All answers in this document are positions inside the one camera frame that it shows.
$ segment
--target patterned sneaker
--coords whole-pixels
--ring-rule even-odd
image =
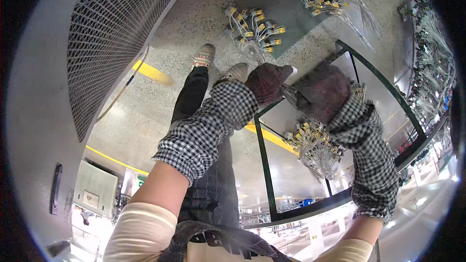
[[[248,79],[248,64],[247,63],[237,63],[233,65],[230,70],[228,70],[221,79],[228,80],[239,80],[242,83],[245,83]]]
[[[193,67],[209,67],[215,55],[215,47],[212,44],[205,44],[192,60]]]

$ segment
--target worker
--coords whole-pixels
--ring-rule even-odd
[[[121,212],[104,261],[296,261],[239,228],[229,142],[259,106],[281,97],[280,87],[292,68],[266,63],[242,83],[238,79],[245,71],[234,67],[229,72],[234,77],[217,81],[201,106],[214,53],[214,47],[206,44],[194,57],[172,125],[152,158],[154,168]],[[305,114],[315,114],[337,142],[352,149],[352,198],[358,209],[341,240],[316,261],[366,261],[393,215],[398,178],[374,105],[357,103],[349,90],[337,87],[339,81],[323,79],[324,74],[317,71],[321,81],[306,93],[317,93],[315,99],[329,102],[311,100]]]

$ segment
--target factory floor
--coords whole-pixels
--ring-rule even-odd
[[[151,171],[154,162],[150,158],[157,151],[158,141],[169,128],[175,101],[191,71],[190,61],[196,51],[205,43],[216,47],[211,83],[232,65],[247,62],[239,57],[238,49],[230,37],[223,33],[228,18],[223,15],[221,6],[231,1],[236,1],[239,7],[246,5],[242,0],[178,0],[174,4],[155,32],[145,59],[149,66],[147,69],[156,69],[160,73],[136,75],[107,116],[94,126],[84,152],[85,158],[108,167],[120,176],[127,170],[127,166],[121,163],[142,172]],[[314,27],[290,26],[289,22],[280,22],[287,28],[285,34],[289,31],[290,36],[287,43],[283,43],[284,48],[281,47],[276,54],[267,55],[266,60],[277,65],[290,64],[296,67],[298,73],[287,80],[288,84],[292,84],[334,53],[337,50],[335,40],[341,39],[363,55],[389,81],[398,85],[401,91],[406,92],[411,73],[412,26],[409,19],[402,21],[397,7],[407,0],[364,2],[382,28],[381,39],[367,36],[375,51],[364,47],[352,29],[340,19],[329,17]],[[294,13],[292,9],[283,9],[288,6],[286,2],[275,0],[274,3],[277,3],[277,8],[273,14]],[[355,18],[356,26],[362,29],[356,9],[349,7],[348,11]],[[345,57],[343,55],[340,61],[347,63],[349,58],[345,60]],[[383,137],[389,147],[395,150],[405,140],[406,130],[410,129],[411,124],[380,81],[361,63],[357,62],[357,67],[360,81],[367,84],[366,98],[374,101],[384,122]],[[249,69],[253,68],[255,66],[251,63]],[[117,87],[107,105],[132,73]],[[265,142],[278,207],[289,198],[302,200],[328,195],[325,183],[315,181],[297,161],[295,154],[272,141]],[[240,206],[256,210],[267,207],[257,135],[248,129],[236,131],[231,137],[231,145]],[[352,155],[348,152],[340,162],[346,181],[334,181],[334,193],[345,189],[345,182],[349,180],[346,168],[351,165]]]

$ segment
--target black and white checkered sleeve cover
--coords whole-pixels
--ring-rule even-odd
[[[387,224],[395,212],[398,176],[382,139],[383,125],[375,106],[350,98],[327,131],[353,151],[355,177],[351,195],[358,207],[357,215],[380,218]]]
[[[152,157],[176,168],[189,186],[218,159],[223,138],[247,125],[258,108],[254,94],[236,80],[216,85],[210,95],[193,116],[173,123]]]

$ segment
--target gloved hand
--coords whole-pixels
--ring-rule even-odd
[[[267,105],[282,96],[280,87],[292,72],[290,65],[279,67],[264,63],[249,74],[244,84],[253,92],[259,105]]]
[[[283,94],[297,110],[327,125],[350,97],[349,83],[337,67],[320,65]]]

